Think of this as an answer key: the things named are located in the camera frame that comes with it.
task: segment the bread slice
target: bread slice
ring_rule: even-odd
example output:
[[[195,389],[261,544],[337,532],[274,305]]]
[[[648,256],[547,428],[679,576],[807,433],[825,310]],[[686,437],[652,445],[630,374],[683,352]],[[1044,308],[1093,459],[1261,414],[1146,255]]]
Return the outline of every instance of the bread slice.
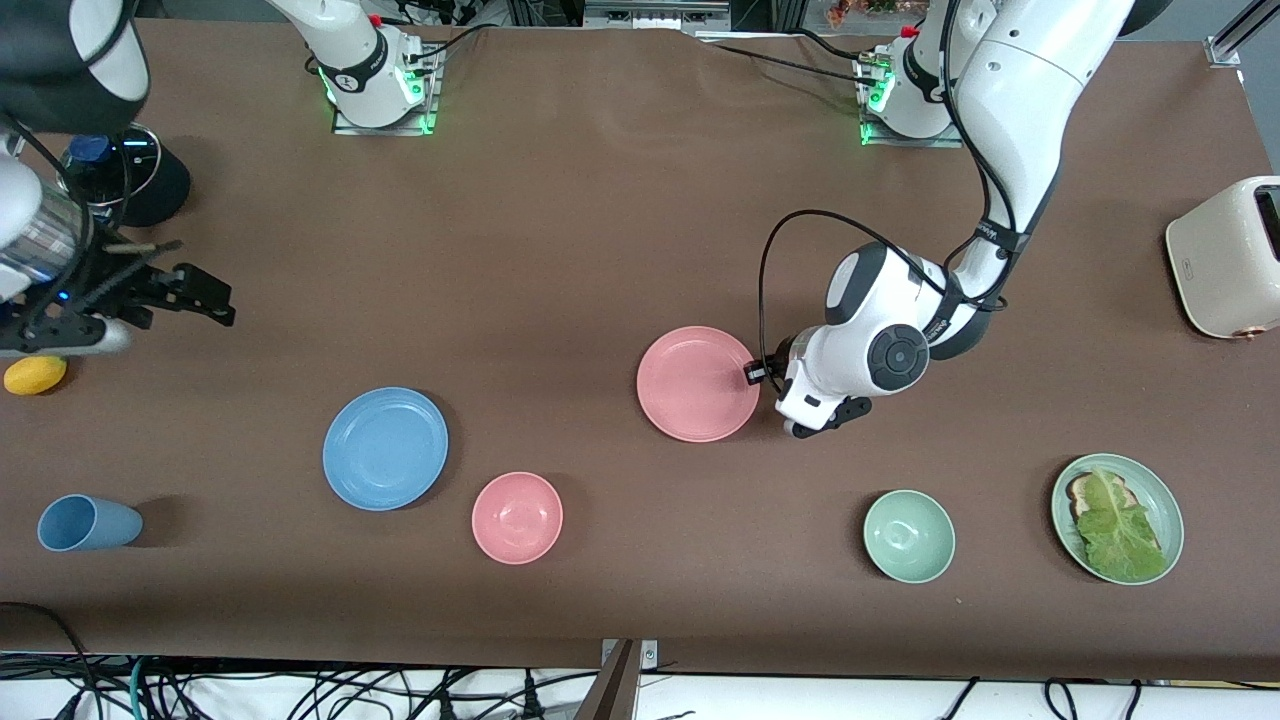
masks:
[[[1068,497],[1071,498],[1071,516],[1075,518],[1076,520],[1080,519],[1080,515],[1089,511],[1089,502],[1084,500],[1084,480],[1089,479],[1093,475],[1080,475],[1079,478],[1071,480],[1069,486],[1066,486],[1066,495]],[[1125,484],[1124,478],[1116,475],[1116,482],[1120,483],[1120,492],[1124,495],[1125,507],[1133,507],[1135,505],[1140,505],[1138,502],[1138,496],[1134,495],[1132,489],[1129,489],[1129,486]],[[1156,541],[1156,547],[1160,547],[1158,539]]]

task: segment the blue cup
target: blue cup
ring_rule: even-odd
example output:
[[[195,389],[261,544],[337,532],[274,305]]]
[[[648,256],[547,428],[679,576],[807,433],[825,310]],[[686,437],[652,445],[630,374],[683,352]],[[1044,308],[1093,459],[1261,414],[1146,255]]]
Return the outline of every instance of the blue cup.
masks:
[[[104,550],[133,542],[142,532],[138,511],[99,497],[68,495],[45,509],[36,537],[45,550]]]

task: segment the pink plate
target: pink plate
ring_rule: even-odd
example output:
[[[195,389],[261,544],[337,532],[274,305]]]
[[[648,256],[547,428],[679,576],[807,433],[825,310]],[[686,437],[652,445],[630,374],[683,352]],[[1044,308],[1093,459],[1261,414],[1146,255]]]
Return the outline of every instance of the pink plate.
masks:
[[[489,557],[524,565],[547,555],[563,520],[564,509],[550,483],[532,473],[507,473],[476,497],[471,533]]]
[[[760,386],[746,384],[751,354],[733,336],[690,327],[658,338],[640,360],[640,407],[659,430],[686,442],[714,442],[751,419]]]

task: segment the blue plate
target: blue plate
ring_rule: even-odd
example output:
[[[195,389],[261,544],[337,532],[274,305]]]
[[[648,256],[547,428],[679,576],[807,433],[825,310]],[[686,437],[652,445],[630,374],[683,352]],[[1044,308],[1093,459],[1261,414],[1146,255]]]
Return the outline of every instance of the blue plate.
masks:
[[[396,510],[422,497],[444,469],[449,429],[420,392],[372,389],[352,400],[324,438],[324,474],[361,510]]]

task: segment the green bowl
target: green bowl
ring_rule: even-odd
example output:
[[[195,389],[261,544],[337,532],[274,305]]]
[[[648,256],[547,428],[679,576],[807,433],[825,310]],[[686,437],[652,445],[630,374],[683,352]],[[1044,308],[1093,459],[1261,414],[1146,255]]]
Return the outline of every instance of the green bowl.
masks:
[[[884,493],[872,505],[863,542],[886,575],[913,584],[936,579],[956,553],[956,530],[947,511],[914,489]]]
[[[1165,551],[1166,564],[1164,573],[1149,580],[1133,583],[1108,578],[1089,568],[1089,564],[1085,562],[1084,538],[1075,529],[1075,518],[1071,516],[1071,498],[1066,495],[1066,486],[1071,484],[1071,480],[1075,478],[1087,475],[1093,470],[1107,470],[1124,478],[1125,486],[1133,491],[1138,502],[1147,509],[1147,520],[1151,523],[1151,529],[1156,532],[1160,548]],[[1169,486],[1137,460],[1107,452],[1085,455],[1075,460],[1062,470],[1053,484],[1053,495],[1050,497],[1050,512],[1053,518],[1053,529],[1057,530],[1057,538],[1062,541],[1062,547],[1066,548],[1066,552],[1080,564],[1080,568],[1108,583],[1117,585],[1146,585],[1155,583],[1167,575],[1174,569],[1174,565],[1178,564],[1178,559],[1183,556],[1183,541],[1185,538],[1183,533],[1183,512],[1178,509],[1178,501],[1174,500],[1174,493],[1169,491]]]

